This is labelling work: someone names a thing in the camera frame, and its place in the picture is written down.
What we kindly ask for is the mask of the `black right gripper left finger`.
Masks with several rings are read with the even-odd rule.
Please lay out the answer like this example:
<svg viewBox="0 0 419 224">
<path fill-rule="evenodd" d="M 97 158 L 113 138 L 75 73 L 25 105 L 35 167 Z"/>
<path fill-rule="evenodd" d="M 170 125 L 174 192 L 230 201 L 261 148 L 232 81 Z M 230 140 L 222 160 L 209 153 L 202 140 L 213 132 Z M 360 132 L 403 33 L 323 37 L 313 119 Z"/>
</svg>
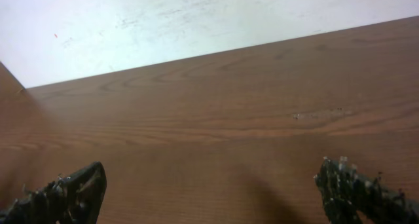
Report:
<svg viewBox="0 0 419 224">
<path fill-rule="evenodd" d="M 1 224 L 96 224 L 107 188 L 103 164 L 92 164 L 30 191 L 1 210 Z"/>
</svg>

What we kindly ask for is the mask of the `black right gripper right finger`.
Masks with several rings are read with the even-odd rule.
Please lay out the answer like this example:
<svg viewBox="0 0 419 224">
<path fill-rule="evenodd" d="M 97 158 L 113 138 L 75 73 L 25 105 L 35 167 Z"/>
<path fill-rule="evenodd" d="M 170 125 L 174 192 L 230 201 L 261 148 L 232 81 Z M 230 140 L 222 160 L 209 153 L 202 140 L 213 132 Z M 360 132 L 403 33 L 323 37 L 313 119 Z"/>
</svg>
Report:
<svg viewBox="0 0 419 224">
<path fill-rule="evenodd" d="M 323 158 L 314 176 L 322 206 L 330 223 L 362 223 L 363 214 L 373 223 L 418 224 L 418 202 L 407 198 L 402 190 L 393 191 L 381 184 L 382 173 L 371 179 L 339 161 Z"/>
</svg>

